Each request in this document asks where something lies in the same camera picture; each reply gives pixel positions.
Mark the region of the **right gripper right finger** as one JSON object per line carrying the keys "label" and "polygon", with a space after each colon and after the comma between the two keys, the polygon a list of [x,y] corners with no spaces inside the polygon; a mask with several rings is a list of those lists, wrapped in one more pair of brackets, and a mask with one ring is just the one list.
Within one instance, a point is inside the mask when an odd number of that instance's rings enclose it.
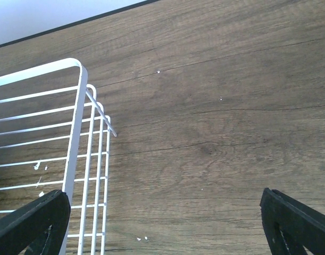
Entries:
{"label": "right gripper right finger", "polygon": [[325,254],[325,215],[278,191],[262,194],[263,230],[272,254]]}

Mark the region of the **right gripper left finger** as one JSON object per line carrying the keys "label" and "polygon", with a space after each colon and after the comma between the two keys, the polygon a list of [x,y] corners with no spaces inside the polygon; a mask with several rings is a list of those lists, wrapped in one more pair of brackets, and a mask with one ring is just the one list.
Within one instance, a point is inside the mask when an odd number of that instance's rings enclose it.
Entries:
{"label": "right gripper left finger", "polygon": [[59,254],[71,206],[62,190],[52,190],[0,218],[0,254]]}

